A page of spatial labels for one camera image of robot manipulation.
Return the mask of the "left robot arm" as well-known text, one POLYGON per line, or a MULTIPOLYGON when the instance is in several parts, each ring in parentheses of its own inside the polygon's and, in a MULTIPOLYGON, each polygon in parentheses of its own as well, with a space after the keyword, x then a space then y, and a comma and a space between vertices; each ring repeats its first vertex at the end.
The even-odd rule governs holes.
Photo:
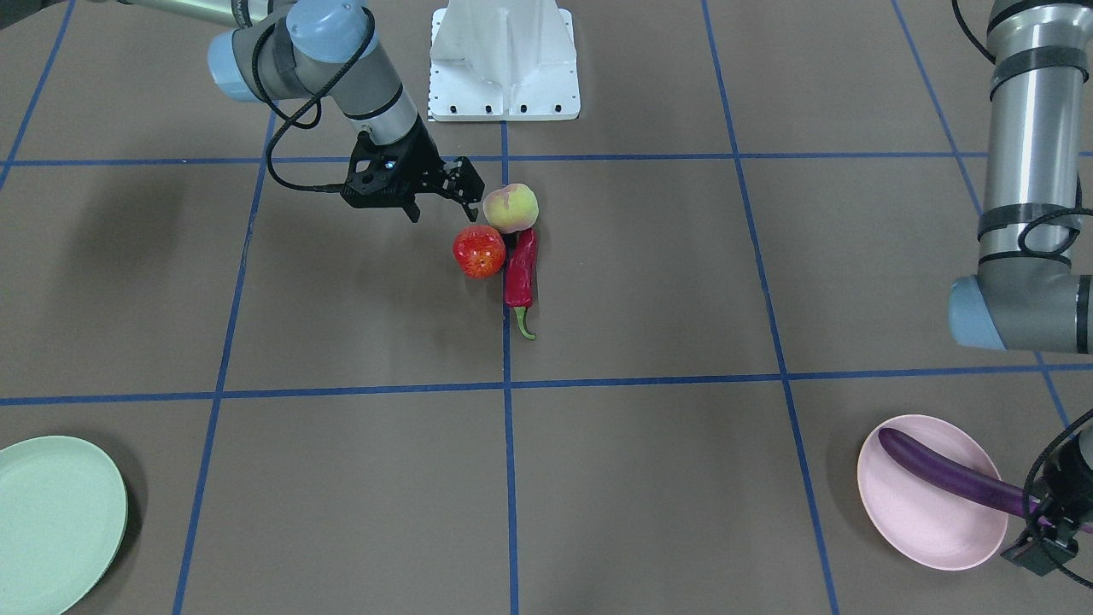
POLYGON ((994 66, 979 268, 948 306, 960 345, 1090 353, 1090 275, 1071 268, 1090 217, 1078 172, 1089 45, 1089 1, 992 5, 979 46, 994 66))

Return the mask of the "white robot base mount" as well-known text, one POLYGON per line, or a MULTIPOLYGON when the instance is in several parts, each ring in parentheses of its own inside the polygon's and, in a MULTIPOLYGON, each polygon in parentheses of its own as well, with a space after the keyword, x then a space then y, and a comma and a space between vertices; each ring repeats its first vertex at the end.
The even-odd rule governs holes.
POLYGON ((574 19, 555 1, 449 1, 430 24, 430 120, 581 115, 574 19))

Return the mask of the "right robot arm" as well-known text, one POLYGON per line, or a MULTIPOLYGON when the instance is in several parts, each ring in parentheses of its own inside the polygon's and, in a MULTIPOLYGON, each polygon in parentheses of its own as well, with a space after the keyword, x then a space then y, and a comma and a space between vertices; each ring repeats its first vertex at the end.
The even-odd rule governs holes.
POLYGON ((393 208, 420 218, 415 199, 453 200, 479 217, 484 184, 469 159, 440 152, 395 70, 365 1, 149 1, 146 8, 226 25, 207 66, 231 100, 258 102, 281 125, 263 150, 266 172, 299 192, 340 196, 352 208, 393 208), (273 153, 289 129, 312 129, 331 100, 356 131, 345 179, 301 185, 281 178, 273 153))

